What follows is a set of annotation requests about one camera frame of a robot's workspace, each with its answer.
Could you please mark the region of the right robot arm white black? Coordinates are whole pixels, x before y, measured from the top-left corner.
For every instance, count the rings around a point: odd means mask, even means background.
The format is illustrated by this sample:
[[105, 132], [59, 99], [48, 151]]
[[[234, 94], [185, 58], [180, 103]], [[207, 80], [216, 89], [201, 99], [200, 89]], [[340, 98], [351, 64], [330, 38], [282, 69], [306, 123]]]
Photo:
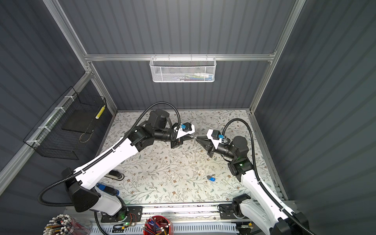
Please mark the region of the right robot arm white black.
[[230, 143], [222, 140], [198, 137], [196, 141], [212, 156], [217, 153], [232, 160], [228, 163], [232, 175], [249, 191], [233, 198], [232, 207], [236, 217], [246, 217], [266, 235], [311, 235], [308, 219], [285, 204], [256, 173], [255, 164], [247, 154], [248, 142], [236, 136]]

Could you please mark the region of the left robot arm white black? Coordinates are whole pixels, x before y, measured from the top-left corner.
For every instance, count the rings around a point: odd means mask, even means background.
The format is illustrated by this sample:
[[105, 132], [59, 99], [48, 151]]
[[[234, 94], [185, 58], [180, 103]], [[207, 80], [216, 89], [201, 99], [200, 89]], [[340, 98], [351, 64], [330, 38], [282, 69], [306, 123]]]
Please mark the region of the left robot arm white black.
[[150, 112], [146, 121], [137, 121], [136, 126], [126, 135], [87, 164], [76, 168], [78, 176], [66, 183], [66, 188], [76, 212], [94, 211], [126, 219], [129, 210], [117, 195], [111, 195], [97, 186], [98, 182], [119, 164], [138, 154], [155, 141], [169, 142], [171, 148], [181, 145], [193, 137], [195, 126], [192, 123], [175, 123], [169, 128], [169, 113], [157, 109]]

